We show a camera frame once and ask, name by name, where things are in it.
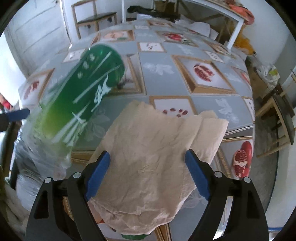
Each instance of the wooden chair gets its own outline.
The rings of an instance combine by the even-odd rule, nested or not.
[[[280,144],[278,147],[273,148],[270,151],[257,155],[257,158],[268,156],[274,152],[281,150],[285,146],[289,144],[293,145],[294,143],[296,128],[294,128],[292,118],[287,111],[286,104],[281,96],[279,96],[278,94],[273,94],[272,97],[267,101],[267,103],[256,112],[256,117],[264,115],[270,108],[273,107],[275,108],[279,120],[283,126],[284,135],[276,141],[270,143],[269,145],[273,146],[280,141],[283,141],[283,144]]]
[[[75,12],[75,7],[92,2],[93,3],[93,10],[94,10],[94,15],[88,18],[85,18],[79,22],[77,22],[77,17],[76,17],[76,12]],[[89,24],[94,24],[95,30],[99,31],[99,21],[102,21],[107,18],[114,17],[114,23],[115,25],[117,24],[117,17],[116,17],[116,12],[105,12],[105,13],[100,13],[98,14],[96,11],[96,0],[83,0],[74,3],[72,6],[72,13],[74,17],[74,22],[75,22],[75,27],[77,31],[78,38],[81,39],[80,31],[79,31],[79,26],[84,26],[84,25],[89,25]]]

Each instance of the white wall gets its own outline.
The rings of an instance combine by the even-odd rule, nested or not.
[[[74,18],[72,14],[71,5],[78,2],[78,0],[62,0],[64,16],[66,20],[66,25],[69,31],[70,39],[72,43],[78,41],[78,36],[76,33],[76,28],[74,24]],[[125,8],[129,8],[131,5],[140,5],[145,8],[151,8],[151,0],[125,0]],[[104,12],[117,12],[117,23],[120,24],[122,21],[122,10],[121,10],[121,0],[97,0],[96,8],[98,13]],[[75,7],[77,21],[79,22],[82,19],[90,17],[93,15],[92,3],[87,3],[78,7]],[[127,14],[127,17],[135,16],[135,14]],[[107,20],[99,23],[99,28],[104,29],[106,27],[112,26],[112,23],[109,23]],[[90,33],[95,32],[94,26],[91,26],[90,29],[87,27],[80,27],[81,37],[86,37]]]
[[[296,206],[296,142],[279,151],[276,183],[266,211],[268,227],[281,228],[285,225]]]
[[[0,36],[0,93],[15,105],[18,101],[18,88],[26,81],[15,62],[4,33]]]
[[[255,17],[255,22],[246,27],[244,35],[250,39],[260,61],[274,64],[290,34],[288,27],[265,0],[240,2]]]

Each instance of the white table leg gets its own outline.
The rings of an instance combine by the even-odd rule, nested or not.
[[[235,29],[233,30],[233,33],[232,33],[232,35],[230,36],[230,39],[229,39],[228,44],[226,45],[226,47],[227,47],[228,49],[231,49],[231,48],[232,48],[232,46],[233,46],[233,44],[234,44],[234,42],[235,42],[235,40],[236,40],[236,38],[237,38],[237,36],[238,36],[240,30],[242,29],[242,25],[243,25],[243,23],[244,23],[244,19],[241,18],[241,19],[238,21],[238,23],[237,23]]]
[[[122,8],[122,22],[126,22],[126,8],[124,4],[124,0],[121,0],[121,8]]]

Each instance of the pomegranate print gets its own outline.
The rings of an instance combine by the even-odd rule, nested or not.
[[[173,33],[168,34],[168,33],[166,33],[166,34],[163,34],[163,35],[168,37],[169,39],[179,41],[179,42],[181,42],[182,38],[183,38],[180,34],[173,34]]]
[[[26,100],[29,96],[29,94],[34,91],[35,89],[37,89],[39,86],[39,80],[34,81],[26,90],[25,95],[24,95],[24,99]]]
[[[252,162],[252,145],[249,141],[242,144],[240,150],[233,156],[233,167],[235,176],[239,178],[247,177],[250,172]]]
[[[214,76],[214,73],[211,70],[209,70],[209,68],[201,64],[196,64],[193,68],[194,72],[197,74],[199,78],[201,78],[204,81],[211,82],[210,77]]]
[[[173,41],[181,42],[183,44],[191,44],[191,42],[189,41],[189,39],[185,38],[181,34],[165,33],[163,35],[166,36],[167,38],[173,40]]]
[[[233,156],[233,168],[236,177],[242,178],[245,176],[247,163],[246,152],[244,150],[237,150]]]

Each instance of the white flower pattern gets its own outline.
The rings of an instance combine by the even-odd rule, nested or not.
[[[108,121],[110,121],[110,119],[105,115],[105,109],[97,108],[86,126],[84,139],[89,142],[95,137],[103,138],[106,131],[101,124]]]
[[[177,45],[180,49],[182,49],[184,54],[188,54],[188,55],[194,55],[194,53],[191,52],[190,49],[184,47],[183,45]]]
[[[138,33],[137,36],[139,36],[139,37],[153,37],[152,34],[147,34],[147,33]]]
[[[164,72],[167,72],[168,74],[173,74],[173,67],[171,65],[167,64],[152,64],[152,63],[145,63],[143,65],[144,68],[149,69],[151,73],[163,75]]]
[[[240,78],[231,73],[224,73],[225,77],[231,81],[241,82]]]
[[[225,118],[235,124],[239,122],[239,118],[237,115],[232,113],[232,107],[228,104],[227,100],[222,98],[221,100],[216,99],[216,103],[223,107],[222,109],[219,110],[221,114],[225,116]]]

